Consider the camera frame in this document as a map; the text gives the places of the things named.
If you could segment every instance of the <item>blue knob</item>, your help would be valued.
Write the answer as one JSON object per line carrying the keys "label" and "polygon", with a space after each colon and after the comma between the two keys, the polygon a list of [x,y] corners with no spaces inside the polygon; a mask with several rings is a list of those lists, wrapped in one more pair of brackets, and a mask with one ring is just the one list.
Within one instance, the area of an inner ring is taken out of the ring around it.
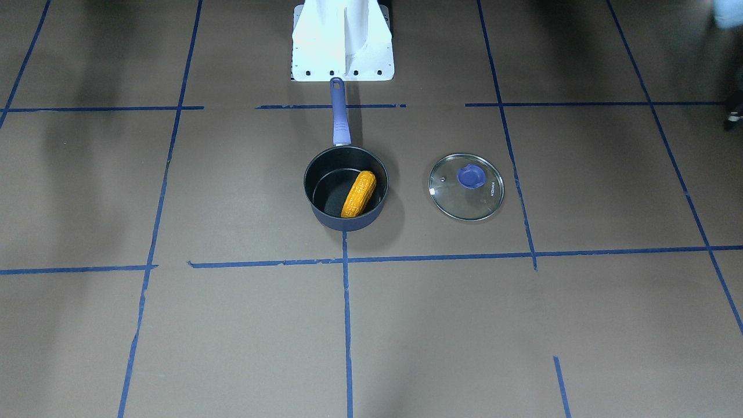
{"label": "blue knob", "polygon": [[475,164],[467,164],[457,171],[459,184],[468,189],[476,189],[485,184],[485,171]]}

